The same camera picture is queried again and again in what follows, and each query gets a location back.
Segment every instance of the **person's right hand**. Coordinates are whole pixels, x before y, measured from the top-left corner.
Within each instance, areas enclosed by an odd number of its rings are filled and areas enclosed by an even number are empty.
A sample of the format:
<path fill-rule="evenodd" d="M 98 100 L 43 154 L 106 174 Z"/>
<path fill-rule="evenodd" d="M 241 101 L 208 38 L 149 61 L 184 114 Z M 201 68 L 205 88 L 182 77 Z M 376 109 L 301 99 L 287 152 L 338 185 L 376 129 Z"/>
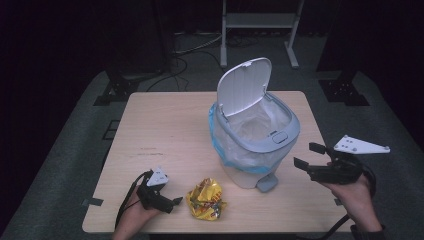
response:
<path fill-rule="evenodd" d="M 355 183 L 351 184 L 320 184 L 330 189 L 333 195 L 342 202 L 359 231 L 382 231 L 371 201 L 370 183 L 364 175 L 361 175 Z"/>

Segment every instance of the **yellow snack bag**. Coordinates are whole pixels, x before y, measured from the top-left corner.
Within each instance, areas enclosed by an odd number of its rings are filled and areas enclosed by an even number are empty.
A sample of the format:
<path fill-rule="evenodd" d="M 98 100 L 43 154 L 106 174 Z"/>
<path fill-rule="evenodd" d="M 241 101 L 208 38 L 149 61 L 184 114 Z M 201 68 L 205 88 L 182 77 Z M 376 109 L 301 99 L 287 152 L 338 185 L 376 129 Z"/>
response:
<path fill-rule="evenodd" d="M 221 186 L 214 179 L 205 178 L 186 195 L 191 215 L 202 220 L 217 220 L 227 206 L 227 203 L 222 201 L 221 195 Z"/>

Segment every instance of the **trash can lid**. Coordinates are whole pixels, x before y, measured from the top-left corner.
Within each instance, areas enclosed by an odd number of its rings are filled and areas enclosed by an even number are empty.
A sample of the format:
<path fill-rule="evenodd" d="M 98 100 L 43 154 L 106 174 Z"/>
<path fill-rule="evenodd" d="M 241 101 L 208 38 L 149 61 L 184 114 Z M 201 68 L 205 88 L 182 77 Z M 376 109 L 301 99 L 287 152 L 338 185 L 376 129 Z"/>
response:
<path fill-rule="evenodd" d="M 227 71 L 218 83 L 218 106 L 231 116 L 259 102 L 265 95 L 272 64 L 267 58 L 244 62 Z"/>

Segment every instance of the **wooden table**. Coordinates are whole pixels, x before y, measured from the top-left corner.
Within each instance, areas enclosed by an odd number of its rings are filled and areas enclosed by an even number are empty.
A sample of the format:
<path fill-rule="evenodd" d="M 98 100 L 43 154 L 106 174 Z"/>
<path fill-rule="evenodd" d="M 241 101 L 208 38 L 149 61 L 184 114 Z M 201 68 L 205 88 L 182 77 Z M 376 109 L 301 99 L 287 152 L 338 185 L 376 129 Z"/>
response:
<path fill-rule="evenodd" d="M 160 166 L 169 178 L 163 196 L 185 197 L 211 177 L 222 186 L 228 206 L 219 220 L 209 222 L 192 217 L 184 199 L 171 214 L 150 221 L 143 229 L 146 233 L 327 232 L 346 213 L 344 208 L 336 206 L 329 190 L 293 166 L 293 157 L 315 165 L 330 161 L 308 150 L 309 142 L 324 143 L 318 126 L 302 92 L 273 93 L 295 112 L 301 133 L 276 171 L 279 184 L 268 193 L 239 188 L 223 171 L 208 125 L 216 92 L 132 94 L 94 192 L 93 198 L 104 202 L 89 206 L 84 231 L 113 232 L 131 183 Z M 349 231 L 352 223 L 340 231 Z"/>

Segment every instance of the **white mounting plate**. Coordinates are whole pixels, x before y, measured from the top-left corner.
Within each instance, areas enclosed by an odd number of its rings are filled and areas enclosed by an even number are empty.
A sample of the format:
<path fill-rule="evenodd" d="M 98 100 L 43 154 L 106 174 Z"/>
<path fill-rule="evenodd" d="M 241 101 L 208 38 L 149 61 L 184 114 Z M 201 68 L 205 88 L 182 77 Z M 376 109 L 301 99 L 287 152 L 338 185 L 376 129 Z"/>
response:
<path fill-rule="evenodd" d="M 334 146 L 334 150 L 351 154 L 389 153 L 389 147 L 379 146 L 345 135 Z"/>
<path fill-rule="evenodd" d="M 168 182 L 168 178 L 166 177 L 165 173 L 162 171 L 160 167 L 156 168 L 155 172 L 150 177 L 149 181 L 147 182 L 147 186 L 156 186 L 160 184 L 165 184 Z"/>

